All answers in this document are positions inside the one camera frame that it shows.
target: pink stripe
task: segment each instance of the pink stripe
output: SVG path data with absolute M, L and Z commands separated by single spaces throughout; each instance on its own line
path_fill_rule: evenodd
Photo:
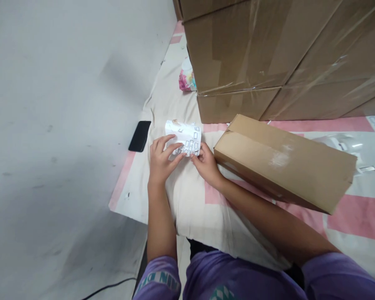
M 218 124 L 203 124 L 203 132 L 217 132 L 217 131 L 226 131 L 228 129 L 228 125 L 226 123 L 218 123 Z
M 271 126 L 285 131 L 366 131 L 374 132 L 366 117 L 348 117 L 335 120 L 272 121 Z
M 133 159 L 135 158 L 135 155 L 136 155 L 136 152 L 128 151 L 125 164 L 122 167 L 121 174 L 118 178 L 117 184 L 115 185 L 114 191 L 110 199 L 110 203 L 108 204 L 108 207 L 112 211 L 115 211 L 117 207 L 118 200 L 121 196 L 126 179 L 128 178 L 129 171 L 130 171 L 130 168 L 132 167 L 132 163 L 133 163 Z
M 375 240 L 375 198 L 344 195 L 328 228 Z
M 176 35 L 171 38 L 170 44 L 178 44 L 180 42 L 180 39 L 182 38 L 181 35 Z
M 323 214 L 321 212 L 279 201 L 276 202 L 276 205 L 290 212 L 292 215 L 298 217 L 304 223 L 320 233 L 323 237 L 327 237 L 322 218 Z
M 233 180 L 232 179 L 231 181 L 233 181 L 237 185 L 240 185 L 244 189 L 252 192 L 253 194 L 255 194 L 255 195 L 257 195 L 261 198 L 264 198 L 268 201 L 271 201 L 270 196 L 263 193 L 262 191 L 260 191 L 256 187 L 253 187 L 251 184 L 249 184 L 249 183 L 247 183 L 243 180 Z M 228 207 L 233 208 L 232 204 L 229 203 L 226 200 L 226 198 L 220 192 L 218 192 L 215 188 L 213 188 L 211 185 L 209 185 L 206 181 L 204 182 L 204 199 L 205 199 L 205 204 L 218 204 L 218 205 L 228 206 Z
M 185 27 L 183 27 L 182 21 L 178 21 L 178 23 L 176 23 L 173 34 L 177 34 L 177 33 L 185 33 Z

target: stacked cardboard boxes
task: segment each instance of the stacked cardboard boxes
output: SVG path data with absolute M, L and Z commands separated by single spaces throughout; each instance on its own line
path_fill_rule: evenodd
M 179 5 L 203 123 L 375 115 L 375 0 Z

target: black cable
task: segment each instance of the black cable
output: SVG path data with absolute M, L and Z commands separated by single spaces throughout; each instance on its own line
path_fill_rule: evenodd
M 93 297 L 94 295 L 96 295 L 97 293 L 100 293 L 102 290 L 105 290 L 105 289 L 108 289 L 108 288 L 112 288 L 112 287 L 116 287 L 117 285 L 120 285 L 121 283 L 124 283 L 125 281 L 129 281 L 129 280 L 136 280 L 136 278 L 134 277 L 131 277 L 131 278 L 127 278 L 127 279 L 124 279 L 116 284 L 113 284 L 113 285 L 107 285 L 97 291 L 95 291 L 93 294 L 90 294 L 89 296 L 87 296 L 86 298 L 83 298 L 82 300 L 88 300 L 89 298 Z

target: dark pants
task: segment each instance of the dark pants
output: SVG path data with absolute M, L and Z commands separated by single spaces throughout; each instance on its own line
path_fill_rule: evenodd
M 195 240 L 189 240 L 190 243 L 190 260 L 192 260 L 193 256 L 195 256 L 199 252 L 211 252 L 211 251 L 217 251 L 217 249 L 204 245 L 198 241 Z M 304 275 L 301 269 L 298 265 L 293 263 L 293 266 L 285 271 L 286 274 L 288 274 L 302 289 L 304 289 Z

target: purple shirt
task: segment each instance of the purple shirt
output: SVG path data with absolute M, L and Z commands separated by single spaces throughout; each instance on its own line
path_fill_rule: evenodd
M 375 299 L 375 279 L 351 258 L 328 253 L 302 267 L 305 290 L 284 272 L 235 259 L 220 251 L 196 254 L 186 270 L 183 299 Z M 136 289 L 134 300 L 179 299 L 176 261 L 152 260 Z

